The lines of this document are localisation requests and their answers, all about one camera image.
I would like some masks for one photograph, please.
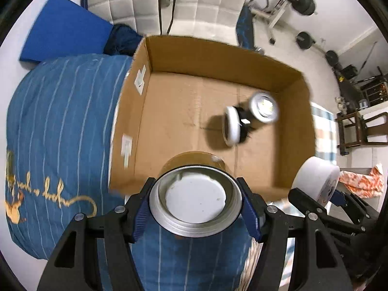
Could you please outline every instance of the tape roll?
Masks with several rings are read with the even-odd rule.
[[[312,156],[300,167],[291,188],[299,188],[320,205],[325,206],[337,188],[339,177],[338,166]]]
[[[222,135],[227,146],[234,146],[240,142],[240,118],[236,108],[232,106],[225,108]]]

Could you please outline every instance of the weight plate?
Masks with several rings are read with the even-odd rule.
[[[310,7],[302,15],[310,16],[310,15],[313,15],[314,12],[315,12],[315,2],[314,0],[311,0]]]
[[[334,67],[338,63],[338,55],[334,50],[329,50],[325,54],[325,58],[327,63],[331,66]]]
[[[308,15],[308,11],[311,11],[312,4],[314,4],[315,10],[314,0],[292,0],[291,2],[292,8],[302,15]]]
[[[298,44],[299,48],[302,50],[306,50],[312,46],[314,43],[313,39],[311,38],[310,34],[307,32],[300,32],[296,36],[296,43]]]

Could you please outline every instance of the blue cushion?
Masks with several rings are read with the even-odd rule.
[[[102,54],[112,27],[70,0],[48,0],[27,37],[20,60],[41,62]]]

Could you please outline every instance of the cardboard bottom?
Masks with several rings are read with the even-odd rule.
[[[247,101],[257,90],[191,75],[152,73],[135,158],[137,190],[147,177],[158,177],[170,158],[199,150],[221,158],[234,177],[244,177],[265,200],[286,197],[288,189],[276,188],[276,123],[263,125],[233,147],[226,146],[222,136],[225,107]]]

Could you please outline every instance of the screw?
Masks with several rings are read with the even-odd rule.
[[[318,219],[318,216],[317,216],[314,212],[311,212],[311,213],[308,214],[308,218],[309,218],[310,220],[315,221],[315,220]]]
[[[123,213],[125,211],[125,207],[124,206],[117,206],[117,207],[115,207],[114,211],[116,213]]]
[[[81,221],[83,218],[84,218],[84,214],[83,213],[77,213],[75,216],[74,216],[74,220],[76,221]]]
[[[277,208],[275,206],[268,206],[267,211],[269,213],[277,213]]]
[[[261,47],[257,47],[257,48],[255,49],[255,51],[257,51],[257,52],[258,52],[259,54],[261,54],[261,55],[264,55],[264,54],[265,54],[264,49],[261,48]]]

